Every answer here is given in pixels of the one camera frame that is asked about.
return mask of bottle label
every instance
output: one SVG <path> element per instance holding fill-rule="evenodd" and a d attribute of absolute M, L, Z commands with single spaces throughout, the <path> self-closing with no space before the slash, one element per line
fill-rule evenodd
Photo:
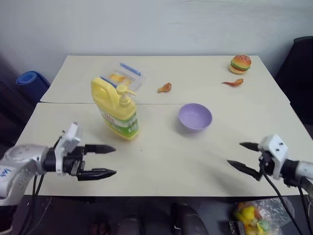
<path fill-rule="evenodd" d="M 132 137 L 138 131 L 138 120 L 136 113 L 127 120 L 120 120 L 112 117 L 110 114 L 100 110 L 104 119 L 108 122 L 108 125 L 116 132 L 126 136 Z"/>

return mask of white wall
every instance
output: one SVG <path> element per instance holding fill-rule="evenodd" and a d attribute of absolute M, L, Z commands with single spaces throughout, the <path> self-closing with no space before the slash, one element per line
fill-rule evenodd
<path fill-rule="evenodd" d="M 0 56 L 50 81 L 66 55 L 259 55 L 275 75 L 312 0 L 0 0 Z"/>

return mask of black cable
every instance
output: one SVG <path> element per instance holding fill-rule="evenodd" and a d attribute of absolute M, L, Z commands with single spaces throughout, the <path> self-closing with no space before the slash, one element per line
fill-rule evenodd
<path fill-rule="evenodd" d="M 295 221 L 294 217 L 292 216 L 291 212 L 289 211 L 282 195 L 280 194 L 279 190 L 276 188 L 276 186 L 273 184 L 273 182 L 269 179 L 269 177 L 267 176 L 267 174 L 265 173 L 264 167 L 260 166 L 261 168 L 261 172 L 264 175 L 265 179 L 267 180 L 267 182 L 272 186 L 272 188 L 275 190 L 275 192 L 277 193 L 277 196 L 279 197 L 280 201 L 282 202 L 287 214 L 289 215 L 290 219 L 292 220 L 293 224 L 295 225 L 296 229 L 298 230 L 300 235 L 303 235 L 303 233 L 300 230 L 300 227 L 298 226 L 297 222 Z"/>
<path fill-rule="evenodd" d="M 22 227 L 21 227 L 21 230 L 19 232 L 19 235 L 22 235 L 24 233 L 25 226 L 27 225 L 29 217 L 30 217 L 30 214 L 31 214 L 32 205 L 33 205 L 33 202 L 34 202 L 34 199 L 35 199 L 36 181 L 37 181 L 37 175 L 35 175 L 35 177 L 34 177 L 33 192 L 32 192 L 32 196 L 31 196 L 30 207 L 28 209 L 26 218 L 25 218 L 25 220 L 24 220 L 24 222 L 22 224 Z"/>
<path fill-rule="evenodd" d="M 305 203 L 303 191 L 302 191 L 302 188 L 300 186 L 298 186 L 298 189 L 299 189 L 299 192 L 300 192 L 300 195 L 301 195 L 301 201 L 302 201 L 302 205 L 303 205 L 303 209 L 304 209 L 304 213 L 305 213 L 305 218 L 307 220 L 307 224 L 308 224 L 308 227 L 309 227 L 310 235 L 313 235 L 312 224 L 310 222 L 310 218 L 309 218 L 309 215 L 308 215 L 308 208 L 307 208 L 306 203 Z"/>
<path fill-rule="evenodd" d="M 36 209 L 36 200 L 37 200 L 37 196 L 39 194 L 39 190 L 41 188 L 41 184 L 43 183 L 44 180 L 44 176 L 45 175 L 41 175 L 38 186 L 37 186 L 37 190 L 34 194 L 34 203 L 32 204 L 32 208 L 31 208 L 31 218 L 30 218 L 30 222 L 27 226 L 27 229 L 25 230 L 25 235 L 28 234 L 28 232 L 30 231 L 31 227 L 33 226 L 34 220 L 35 220 L 35 209 Z"/>

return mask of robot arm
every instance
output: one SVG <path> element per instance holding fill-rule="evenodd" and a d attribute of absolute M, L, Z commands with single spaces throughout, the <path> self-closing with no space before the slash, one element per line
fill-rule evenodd
<path fill-rule="evenodd" d="M 26 144 L 6 151 L 0 160 L 0 235 L 9 234 L 12 230 L 13 214 L 34 175 L 53 171 L 59 175 L 67 173 L 76 176 L 78 181 L 84 181 L 103 179 L 116 173 L 105 168 L 85 171 L 84 155 L 89 152 L 105 154 L 115 149 L 108 145 L 77 146 L 80 139 L 81 131 L 74 122 L 52 148 Z"/>
<path fill-rule="evenodd" d="M 267 175 L 272 175 L 275 180 L 283 178 L 288 187 L 301 186 L 308 192 L 310 198 L 313 198 L 313 163 L 289 160 L 288 147 L 278 135 L 265 137 L 259 144 L 244 142 L 240 145 L 262 153 L 259 158 L 260 168 L 263 168 Z M 228 162 L 237 170 L 251 175 L 258 181 L 262 177 L 261 171 L 249 168 L 243 163 L 230 160 Z"/>

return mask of bottle handle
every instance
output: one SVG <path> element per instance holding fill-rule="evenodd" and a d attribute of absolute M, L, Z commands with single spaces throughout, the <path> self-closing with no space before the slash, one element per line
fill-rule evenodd
<path fill-rule="evenodd" d="M 112 94 L 114 94 L 114 92 L 116 92 L 115 88 L 110 83 L 102 80 L 100 77 L 95 78 L 91 82 L 91 93 L 95 103 L 109 100 L 111 106 L 114 107 L 112 98 Z"/>

